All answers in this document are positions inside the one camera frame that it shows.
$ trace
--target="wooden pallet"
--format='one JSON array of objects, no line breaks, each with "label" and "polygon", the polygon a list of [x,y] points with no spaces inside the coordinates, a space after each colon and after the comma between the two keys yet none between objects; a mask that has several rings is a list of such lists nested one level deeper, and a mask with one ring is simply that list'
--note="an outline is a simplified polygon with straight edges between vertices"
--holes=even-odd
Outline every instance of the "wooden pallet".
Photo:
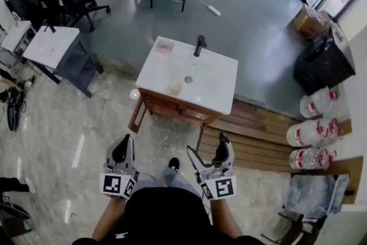
[{"label": "wooden pallet", "polygon": [[224,115],[202,132],[198,152],[204,160],[212,160],[218,147],[219,134],[224,132],[235,151],[236,166],[272,172],[292,173],[288,145],[288,128],[299,123],[263,108],[233,100],[230,115]]}]

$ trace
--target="gray floor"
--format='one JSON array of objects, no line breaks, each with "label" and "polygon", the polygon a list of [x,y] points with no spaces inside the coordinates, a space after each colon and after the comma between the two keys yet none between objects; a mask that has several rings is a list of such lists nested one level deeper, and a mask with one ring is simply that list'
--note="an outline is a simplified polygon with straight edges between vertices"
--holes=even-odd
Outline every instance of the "gray floor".
[{"label": "gray floor", "polygon": [[[35,194],[8,193],[12,203],[29,212],[34,229],[14,238],[15,244],[65,245],[91,236],[109,199],[99,192],[106,150],[129,132],[136,104],[130,98],[136,76],[121,69],[125,69],[121,64],[105,67],[89,88],[91,99],[65,80],[57,85],[45,75],[38,77],[27,94],[27,109],[16,133],[7,128],[3,113],[0,175],[20,175],[21,181],[29,177],[36,188]],[[26,71],[23,77],[31,74]],[[169,159],[178,157],[180,171],[200,190],[186,154],[186,145],[195,146],[198,134],[196,126],[147,114],[139,134],[133,134],[135,167],[159,177]],[[243,233],[264,242],[261,233],[279,238],[289,223],[283,223],[277,213],[282,210],[290,175],[243,168],[234,168],[234,174],[237,196],[228,203]]]},{"label": "gray floor", "polygon": [[110,15],[94,15],[96,30],[80,23],[86,42],[100,56],[141,68],[157,36],[195,44],[203,34],[208,49],[239,61],[236,97],[299,115],[301,87],[293,80],[294,60],[304,48],[291,26],[299,0],[202,0],[221,11],[212,14],[197,0],[97,0]]}]

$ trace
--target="sneaker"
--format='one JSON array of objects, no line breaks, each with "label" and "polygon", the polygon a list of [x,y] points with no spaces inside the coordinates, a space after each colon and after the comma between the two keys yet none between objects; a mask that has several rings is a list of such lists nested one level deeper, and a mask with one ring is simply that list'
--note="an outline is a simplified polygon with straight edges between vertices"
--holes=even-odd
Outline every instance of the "sneaker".
[{"label": "sneaker", "polygon": [[36,189],[32,185],[32,182],[31,182],[30,178],[25,178],[24,180],[25,180],[25,183],[28,185],[29,192],[32,193],[32,194],[35,194]]},{"label": "sneaker", "polygon": [[171,158],[170,162],[168,163],[168,167],[170,169],[174,169],[177,173],[179,170],[179,160],[177,157]]}]

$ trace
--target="storage box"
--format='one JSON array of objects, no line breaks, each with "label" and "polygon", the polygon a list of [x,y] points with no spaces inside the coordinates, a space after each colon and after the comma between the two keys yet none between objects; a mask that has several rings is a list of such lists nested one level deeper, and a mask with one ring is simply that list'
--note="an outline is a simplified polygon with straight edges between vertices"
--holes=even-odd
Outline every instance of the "storage box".
[{"label": "storage box", "polygon": [[293,20],[294,27],[305,37],[314,38],[323,33],[330,26],[330,17],[326,11],[316,11],[307,5],[303,5],[302,10]]}]

